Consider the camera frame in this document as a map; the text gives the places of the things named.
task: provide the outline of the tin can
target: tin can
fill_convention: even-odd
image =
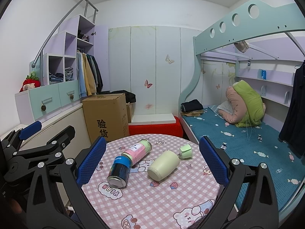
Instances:
[[[130,160],[125,156],[118,156],[114,159],[107,182],[115,188],[123,188],[127,184],[130,169]]]
[[[130,159],[130,165],[133,166],[139,162],[143,157],[145,157],[153,148],[152,144],[146,140],[141,139],[139,142],[135,143],[127,150],[122,152],[122,156]]]
[[[266,80],[266,71],[262,69],[262,79]]]

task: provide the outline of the bunk bed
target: bunk bed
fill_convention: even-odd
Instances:
[[[188,87],[179,97],[179,109],[194,90],[200,77],[201,60],[216,60],[235,64],[235,81],[245,80],[262,97],[289,107],[294,73],[268,71],[262,79],[260,69],[240,68],[240,61],[289,60],[305,58],[305,37],[294,37],[291,32],[305,31],[305,18],[295,3],[271,7],[261,0],[250,0],[217,21],[193,38],[195,69]],[[249,44],[245,53],[239,52],[234,43],[261,36],[285,33],[287,37],[263,39]],[[180,116],[181,124],[190,141],[199,143],[208,136],[217,147],[226,151],[230,158],[238,158],[248,165],[265,162],[271,172],[277,193],[279,224],[292,213],[305,193],[305,166],[285,142],[278,141],[283,125],[266,115],[256,128],[228,125],[210,109],[198,117]],[[247,184],[244,184],[236,201],[240,207]]]

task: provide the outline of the drawer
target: drawer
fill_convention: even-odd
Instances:
[[[35,120],[61,107],[58,84],[30,89],[29,95]],[[46,106],[45,111],[41,110],[42,103]]]
[[[61,106],[66,106],[74,101],[79,100],[78,81],[68,81],[58,84]]]

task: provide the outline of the round table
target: round table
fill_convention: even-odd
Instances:
[[[112,188],[107,176],[115,157],[141,139],[152,144],[151,152],[129,172],[125,188]],[[149,165],[165,150],[176,154],[190,144],[193,157],[157,182],[147,174]],[[199,146],[163,134],[140,134],[107,144],[106,152],[88,184],[82,187],[88,200],[111,229],[156,229],[195,227],[210,211],[219,191]]]

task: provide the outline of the white pillow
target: white pillow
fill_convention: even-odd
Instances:
[[[221,110],[223,110],[223,111],[225,111],[225,112],[227,112],[227,113],[229,113],[230,115],[233,114],[233,107],[232,107],[232,104],[231,104],[228,100],[224,101],[224,102],[223,102],[222,104],[220,104],[217,108],[218,108],[218,109],[221,109]]]

